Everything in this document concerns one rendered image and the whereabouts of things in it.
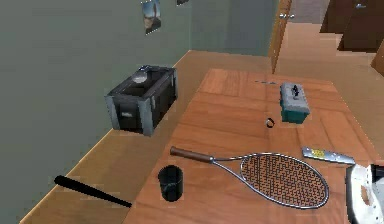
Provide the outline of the black grey storage crate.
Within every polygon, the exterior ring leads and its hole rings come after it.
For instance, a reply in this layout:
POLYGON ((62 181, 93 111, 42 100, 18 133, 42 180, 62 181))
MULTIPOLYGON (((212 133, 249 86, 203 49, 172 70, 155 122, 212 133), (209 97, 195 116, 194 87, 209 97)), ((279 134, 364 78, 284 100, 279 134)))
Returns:
POLYGON ((114 130, 152 136, 177 98, 175 68, 143 65, 106 94, 105 102, 114 130))

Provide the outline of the black cup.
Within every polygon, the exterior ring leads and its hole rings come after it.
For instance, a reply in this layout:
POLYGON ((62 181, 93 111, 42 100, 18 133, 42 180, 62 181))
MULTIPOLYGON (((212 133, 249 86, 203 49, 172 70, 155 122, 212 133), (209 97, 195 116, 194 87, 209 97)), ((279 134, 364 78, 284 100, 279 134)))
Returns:
POLYGON ((158 173, 162 197, 168 202, 175 202, 183 194, 183 171, 175 165, 163 167, 158 173))

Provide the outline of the teal grey toolbox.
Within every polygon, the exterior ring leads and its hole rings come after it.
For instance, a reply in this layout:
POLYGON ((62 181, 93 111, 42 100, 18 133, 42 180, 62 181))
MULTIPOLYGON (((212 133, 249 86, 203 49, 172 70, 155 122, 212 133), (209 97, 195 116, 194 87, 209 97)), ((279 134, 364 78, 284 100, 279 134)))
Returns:
POLYGON ((310 108, 301 84, 284 82, 280 86, 280 106, 283 122, 302 124, 310 108))

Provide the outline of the brown wooden room door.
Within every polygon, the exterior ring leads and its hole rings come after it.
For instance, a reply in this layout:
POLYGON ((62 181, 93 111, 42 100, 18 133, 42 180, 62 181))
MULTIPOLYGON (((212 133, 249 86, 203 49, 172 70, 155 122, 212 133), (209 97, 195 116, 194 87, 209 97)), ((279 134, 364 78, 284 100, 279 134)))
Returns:
POLYGON ((273 25, 268 56, 271 59, 271 73, 274 74, 284 38, 285 28, 289 19, 292 0, 279 0, 273 25))

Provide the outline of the black baseball bat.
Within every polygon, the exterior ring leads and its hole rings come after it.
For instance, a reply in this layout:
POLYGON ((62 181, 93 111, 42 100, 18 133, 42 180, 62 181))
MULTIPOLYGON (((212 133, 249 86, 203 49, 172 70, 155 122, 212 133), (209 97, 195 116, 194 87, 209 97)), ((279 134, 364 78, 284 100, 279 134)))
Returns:
POLYGON ((112 196, 111 194, 103 192, 97 188, 94 188, 92 186, 89 186, 87 184, 84 184, 82 182, 68 178, 68 177, 63 176, 63 175, 56 176, 54 178, 54 183, 61 186, 61 187, 71 189, 71 190, 80 192, 82 194, 88 195, 88 196, 92 196, 92 197, 99 198, 102 200, 110 201, 110 202, 116 203, 116 204, 124 206, 124 207, 130 208, 132 206, 132 204, 128 201, 122 200, 120 198, 112 196))

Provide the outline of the silver flat blade yellow label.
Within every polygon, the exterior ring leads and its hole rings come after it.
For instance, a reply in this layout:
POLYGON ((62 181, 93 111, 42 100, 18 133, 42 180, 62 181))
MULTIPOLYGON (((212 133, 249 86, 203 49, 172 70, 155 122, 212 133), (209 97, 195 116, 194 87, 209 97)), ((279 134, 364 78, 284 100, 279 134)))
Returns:
POLYGON ((349 164, 349 165, 353 165, 355 163, 355 160, 353 157, 350 157, 341 153, 333 152, 333 151, 324 150, 324 149, 303 147, 302 154, 306 158, 327 161, 331 163, 340 163, 340 164, 349 164))

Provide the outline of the dark brown wooden cupboard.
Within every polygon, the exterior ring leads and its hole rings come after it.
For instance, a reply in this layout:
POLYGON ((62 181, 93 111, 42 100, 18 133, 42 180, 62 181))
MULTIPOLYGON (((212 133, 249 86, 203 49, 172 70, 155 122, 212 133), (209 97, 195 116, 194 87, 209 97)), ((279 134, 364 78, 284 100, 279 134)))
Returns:
POLYGON ((384 0, 330 0, 320 32, 341 34, 339 51, 375 53, 384 39, 384 0))

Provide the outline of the white black shoe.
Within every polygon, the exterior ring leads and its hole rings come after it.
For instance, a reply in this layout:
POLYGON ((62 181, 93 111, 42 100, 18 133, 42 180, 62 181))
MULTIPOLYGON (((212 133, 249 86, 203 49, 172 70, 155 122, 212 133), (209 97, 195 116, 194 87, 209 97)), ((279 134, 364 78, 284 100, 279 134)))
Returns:
POLYGON ((384 224, 384 166, 350 166, 345 183, 350 224, 384 224))

